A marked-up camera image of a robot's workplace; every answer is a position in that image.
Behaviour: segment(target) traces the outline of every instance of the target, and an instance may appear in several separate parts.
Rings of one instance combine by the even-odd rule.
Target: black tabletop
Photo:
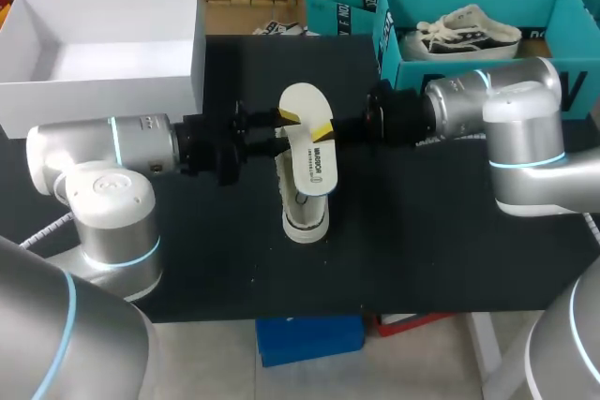
[[[210,37],[205,113],[222,121],[236,99],[264,110],[307,81],[336,117],[356,115],[377,80],[372,53],[369,37]],[[571,152],[598,144],[591,121],[565,123],[564,136]],[[66,210],[33,188],[23,141],[0,139],[0,162],[0,234],[19,242]],[[356,148],[337,162],[329,232],[309,245],[283,232],[272,160],[251,160],[229,187],[154,179],[165,272],[138,306],[158,322],[544,309],[598,255],[581,215],[499,211],[484,141]],[[34,249],[76,243],[69,225]]]

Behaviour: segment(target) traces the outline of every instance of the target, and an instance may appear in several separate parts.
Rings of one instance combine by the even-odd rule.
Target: white cardboard box
[[[0,30],[0,126],[202,112],[203,0],[15,0]]]

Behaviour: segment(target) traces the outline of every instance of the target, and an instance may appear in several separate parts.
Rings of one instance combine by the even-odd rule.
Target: cable
[[[37,241],[41,241],[43,238],[48,236],[50,233],[57,231],[59,228],[61,228],[63,225],[65,225],[67,222],[70,222],[71,220],[73,220],[73,213],[67,213],[67,214],[63,215],[61,218],[52,222],[48,227],[38,231],[36,234],[31,236],[30,238],[23,241],[20,244],[20,246],[25,249],[31,247]]]
[[[590,213],[583,213],[583,218],[585,219],[588,227],[592,231],[593,237],[596,239],[596,242],[600,244],[600,230],[596,226],[596,223],[593,221],[592,215]]]
[[[458,141],[458,140],[484,140],[486,138],[485,133],[476,133],[474,135],[461,136],[459,138],[454,138],[450,141]],[[435,144],[437,142],[444,142],[445,140],[440,140],[439,138],[427,138],[424,141],[416,143],[416,147],[421,147],[422,145]]]

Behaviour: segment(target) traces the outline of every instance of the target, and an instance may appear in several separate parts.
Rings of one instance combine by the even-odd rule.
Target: white tile floor
[[[501,348],[528,313],[494,314]],[[370,335],[358,352],[263,368],[253,320],[157,325],[163,364],[157,400],[480,400],[461,316],[395,336]],[[514,400],[529,400],[521,387]]]

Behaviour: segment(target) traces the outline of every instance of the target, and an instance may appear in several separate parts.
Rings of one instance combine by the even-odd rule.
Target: shoe
[[[400,51],[406,61],[508,60],[515,57],[521,40],[520,30],[491,20],[477,5],[416,27]]]
[[[277,128],[275,136],[285,136],[283,128]],[[299,244],[316,243],[329,229],[327,196],[310,197],[296,189],[293,182],[291,150],[276,156],[275,165],[283,203],[281,219],[285,234]]]

